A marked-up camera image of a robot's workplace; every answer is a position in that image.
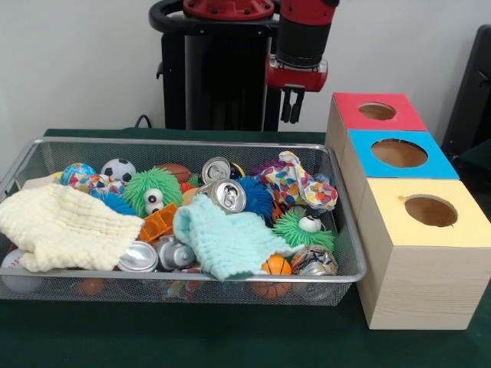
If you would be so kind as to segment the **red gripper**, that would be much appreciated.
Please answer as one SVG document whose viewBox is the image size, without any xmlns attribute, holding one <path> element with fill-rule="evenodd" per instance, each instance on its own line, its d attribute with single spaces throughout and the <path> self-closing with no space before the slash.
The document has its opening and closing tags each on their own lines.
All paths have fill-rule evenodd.
<svg viewBox="0 0 491 368">
<path fill-rule="evenodd" d="M 283 89 L 282 122 L 297 123 L 300 118 L 302 103 L 307 92 L 319 92 L 328 76 L 328 62 L 321 60 L 316 67 L 306 69 L 288 66 L 280 62 L 275 55 L 269 55 L 265 63 L 265 81 L 269 87 Z M 291 105 L 290 87 L 296 93 L 296 101 Z"/>
</svg>

